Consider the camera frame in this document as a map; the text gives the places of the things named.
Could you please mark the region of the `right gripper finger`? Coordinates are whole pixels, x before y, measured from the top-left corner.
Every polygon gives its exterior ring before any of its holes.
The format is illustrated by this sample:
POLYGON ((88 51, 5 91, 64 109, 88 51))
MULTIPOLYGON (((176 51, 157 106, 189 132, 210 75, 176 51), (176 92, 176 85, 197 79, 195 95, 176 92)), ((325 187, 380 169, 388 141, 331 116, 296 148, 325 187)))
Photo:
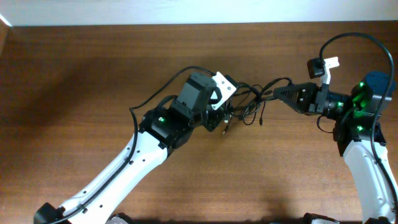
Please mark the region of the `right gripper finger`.
POLYGON ((306 97, 317 90, 317 85, 312 82, 278 87, 274 90, 275 97, 306 97))
POLYGON ((309 111, 311 95, 308 93, 282 93, 278 98, 298 113, 309 111))

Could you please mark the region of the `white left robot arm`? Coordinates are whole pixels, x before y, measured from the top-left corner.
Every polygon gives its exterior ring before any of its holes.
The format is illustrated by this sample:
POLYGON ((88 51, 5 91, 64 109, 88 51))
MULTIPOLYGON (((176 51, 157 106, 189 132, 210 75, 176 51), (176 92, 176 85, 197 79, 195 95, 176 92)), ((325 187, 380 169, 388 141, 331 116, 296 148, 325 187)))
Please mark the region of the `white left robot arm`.
POLYGON ((166 96, 134 122, 134 134, 121 153, 83 190, 55 208, 43 204, 34 215, 38 223, 130 223, 114 211, 132 189, 175 149, 184 145, 196 127, 212 132, 226 116, 226 102, 238 84, 220 72, 208 77, 194 72, 178 95, 166 96))

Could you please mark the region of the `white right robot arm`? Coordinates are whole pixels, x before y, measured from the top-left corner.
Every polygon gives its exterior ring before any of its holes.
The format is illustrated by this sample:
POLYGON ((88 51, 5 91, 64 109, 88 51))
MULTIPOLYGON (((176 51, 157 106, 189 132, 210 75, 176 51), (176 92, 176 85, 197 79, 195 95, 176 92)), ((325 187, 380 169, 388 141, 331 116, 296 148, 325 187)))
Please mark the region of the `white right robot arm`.
POLYGON ((370 72, 350 95, 312 82, 279 87, 273 93, 300 114, 335 121, 333 139, 353 176, 363 223, 397 223, 397 183, 381 125, 374 122, 391 101, 395 85, 387 74, 370 72))

